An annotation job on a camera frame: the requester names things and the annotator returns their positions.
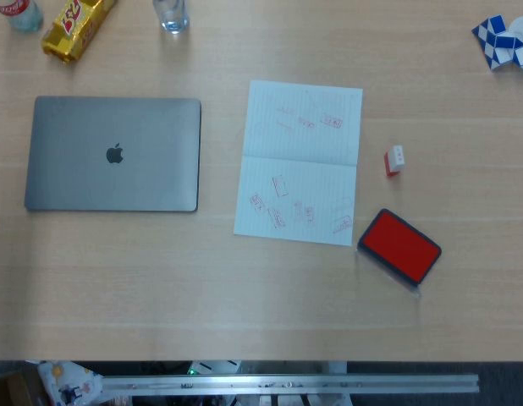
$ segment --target apple logo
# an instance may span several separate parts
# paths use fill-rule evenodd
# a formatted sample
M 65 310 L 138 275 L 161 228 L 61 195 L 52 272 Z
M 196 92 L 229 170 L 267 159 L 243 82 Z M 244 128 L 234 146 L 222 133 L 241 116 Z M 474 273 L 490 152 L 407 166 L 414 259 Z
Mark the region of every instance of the apple logo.
M 120 154 L 122 154 L 123 149 L 118 148 L 118 144 L 114 148 L 109 148 L 106 153 L 106 158 L 109 161 L 109 163 L 121 163 L 123 161 L 123 158 Z

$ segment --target red ink pad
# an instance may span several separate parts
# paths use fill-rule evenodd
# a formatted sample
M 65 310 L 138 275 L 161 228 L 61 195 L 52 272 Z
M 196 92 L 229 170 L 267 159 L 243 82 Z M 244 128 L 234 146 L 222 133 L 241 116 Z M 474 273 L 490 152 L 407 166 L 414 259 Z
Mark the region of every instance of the red ink pad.
M 388 209 L 377 214 L 357 247 L 415 286 L 442 253 L 430 238 Z

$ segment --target wooden table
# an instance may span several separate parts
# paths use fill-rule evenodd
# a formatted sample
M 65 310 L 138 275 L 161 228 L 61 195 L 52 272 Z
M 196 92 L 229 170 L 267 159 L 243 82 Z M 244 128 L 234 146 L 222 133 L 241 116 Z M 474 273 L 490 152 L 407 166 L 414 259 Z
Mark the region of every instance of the wooden table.
M 523 72 L 471 34 L 522 0 L 195 0 L 177 37 L 134 3 L 70 66 L 0 15 L 0 359 L 523 360 Z M 420 299 L 355 248 L 233 236 L 253 79 L 364 89 L 354 240 L 388 207 L 439 243 Z M 199 211 L 28 213 L 38 95 L 200 98 Z

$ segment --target water bottle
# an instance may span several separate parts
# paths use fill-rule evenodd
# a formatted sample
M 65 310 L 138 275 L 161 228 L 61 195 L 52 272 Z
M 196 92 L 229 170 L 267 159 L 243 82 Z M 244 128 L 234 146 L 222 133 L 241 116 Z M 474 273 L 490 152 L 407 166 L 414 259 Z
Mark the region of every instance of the water bottle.
M 22 31 L 36 31 L 43 15 L 35 0 L 0 0 L 0 13 L 8 17 L 12 27 Z
M 190 23 L 186 13 L 186 0 L 152 0 L 152 5 L 165 31 L 178 34 L 186 30 Z

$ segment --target laptop lid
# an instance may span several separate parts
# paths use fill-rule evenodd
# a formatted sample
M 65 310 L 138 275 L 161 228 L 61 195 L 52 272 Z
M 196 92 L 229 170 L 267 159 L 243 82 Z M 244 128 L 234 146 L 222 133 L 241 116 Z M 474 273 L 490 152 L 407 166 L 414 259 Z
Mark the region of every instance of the laptop lid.
M 36 98 L 29 210 L 195 211 L 201 103 Z

